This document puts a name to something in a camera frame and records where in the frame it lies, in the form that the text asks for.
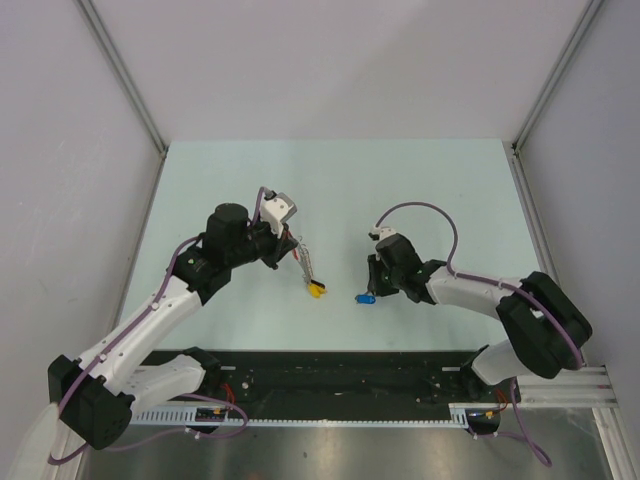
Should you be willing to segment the key with blue cap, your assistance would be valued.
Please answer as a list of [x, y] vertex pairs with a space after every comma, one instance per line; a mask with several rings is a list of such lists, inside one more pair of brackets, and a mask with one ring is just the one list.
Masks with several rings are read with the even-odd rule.
[[376, 303], [376, 297], [371, 294], [359, 294], [355, 296], [355, 301], [357, 304], [361, 305], [373, 305]]

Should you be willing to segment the red handled metal key holder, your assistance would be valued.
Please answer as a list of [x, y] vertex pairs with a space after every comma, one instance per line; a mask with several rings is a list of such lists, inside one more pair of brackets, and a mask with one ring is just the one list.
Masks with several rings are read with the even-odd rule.
[[296, 246], [292, 250], [294, 259], [302, 269], [303, 279], [305, 283], [311, 284], [315, 279], [315, 275], [313, 271], [310, 251], [301, 236], [295, 237], [294, 240], [296, 241]]

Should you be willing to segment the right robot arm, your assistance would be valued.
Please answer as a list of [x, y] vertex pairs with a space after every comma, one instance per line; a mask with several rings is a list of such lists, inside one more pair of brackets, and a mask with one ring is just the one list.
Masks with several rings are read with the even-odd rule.
[[499, 280], [456, 272], [445, 261], [422, 261], [408, 238], [395, 231], [372, 233], [367, 257], [368, 293], [404, 294], [414, 303], [459, 307], [497, 320], [507, 339], [486, 345], [460, 367], [461, 388], [484, 401], [497, 385], [520, 375], [553, 379], [582, 368], [581, 348], [593, 329], [584, 314], [547, 274]]

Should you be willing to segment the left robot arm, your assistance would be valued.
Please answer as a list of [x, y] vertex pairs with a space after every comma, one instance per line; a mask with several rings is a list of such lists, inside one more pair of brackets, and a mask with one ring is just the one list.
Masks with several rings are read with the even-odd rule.
[[255, 218], [223, 203], [206, 229], [174, 251], [159, 288], [127, 320], [75, 359], [58, 356], [48, 367], [49, 399], [59, 418], [95, 450], [110, 447], [133, 416], [174, 397], [207, 400], [221, 387], [213, 361], [190, 350], [149, 374], [150, 389], [132, 382], [135, 370], [182, 321], [231, 280], [234, 269], [256, 261], [271, 269], [298, 243], [289, 235], [295, 203], [284, 194], [261, 201]]

